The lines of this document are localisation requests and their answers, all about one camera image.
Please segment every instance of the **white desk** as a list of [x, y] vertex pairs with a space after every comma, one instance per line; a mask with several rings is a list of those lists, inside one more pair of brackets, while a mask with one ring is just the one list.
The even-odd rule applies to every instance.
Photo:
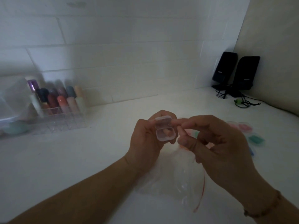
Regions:
[[[255, 165], [284, 196], [299, 206], [299, 118], [262, 104], [249, 109], [219, 99], [212, 88], [159, 95], [91, 109], [88, 128], [60, 134], [0, 140], [0, 222], [95, 174], [122, 157], [139, 118], [160, 109], [177, 117], [213, 114], [248, 122], [266, 139], [256, 148]], [[132, 192], [109, 223], [253, 223], [241, 205], [207, 179], [196, 214], [151, 196]]]

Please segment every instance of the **speaker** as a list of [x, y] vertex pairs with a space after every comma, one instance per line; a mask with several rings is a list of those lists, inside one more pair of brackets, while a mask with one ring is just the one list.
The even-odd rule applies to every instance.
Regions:
[[260, 56], [242, 57], [236, 69], [232, 89], [250, 90], [253, 86], [253, 80], [259, 63]]
[[220, 83], [220, 85], [212, 86], [215, 89], [220, 89], [226, 85], [231, 74], [233, 73], [238, 61], [238, 54], [234, 52], [224, 52], [221, 56], [219, 64], [215, 70], [212, 80]]

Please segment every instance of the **fingernail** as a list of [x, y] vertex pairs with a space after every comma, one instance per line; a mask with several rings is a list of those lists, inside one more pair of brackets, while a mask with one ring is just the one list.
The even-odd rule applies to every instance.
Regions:
[[185, 145], [187, 145], [188, 141], [185, 140], [185, 139], [182, 139], [182, 140], [180, 140], [178, 143], [179, 143], [180, 145], [182, 145], [182, 146], [185, 146]]

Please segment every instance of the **left hand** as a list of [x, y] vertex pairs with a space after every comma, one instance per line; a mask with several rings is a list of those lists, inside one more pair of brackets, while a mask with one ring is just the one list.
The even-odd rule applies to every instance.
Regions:
[[[161, 110], [150, 117], [149, 120], [138, 120], [133, 131], [130, 148], [124, 158], [131, 167], [141, 174], [148, 172], [154, 166], [160, 150], [168, 143], [168, 141], [159, 141], [156, 136], [155, 118], [162, 116], [171, 116], [173, 119], [177, 119], [175, 114]], [[169, 141], [171, 144], [176, 142], [178, 136], [176, 128], [175, 132], [175, 139]]]

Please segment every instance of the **white wall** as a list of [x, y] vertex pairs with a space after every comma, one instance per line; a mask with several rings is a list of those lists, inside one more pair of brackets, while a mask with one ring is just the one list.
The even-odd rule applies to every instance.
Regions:
[[251, 0], [235, 52], [261, 56], [248, 94], [299, 115], [299, 0]]
[[0, 0], [0, 75], [80, 84], [90, 105], [211, 85], [249, 0]]

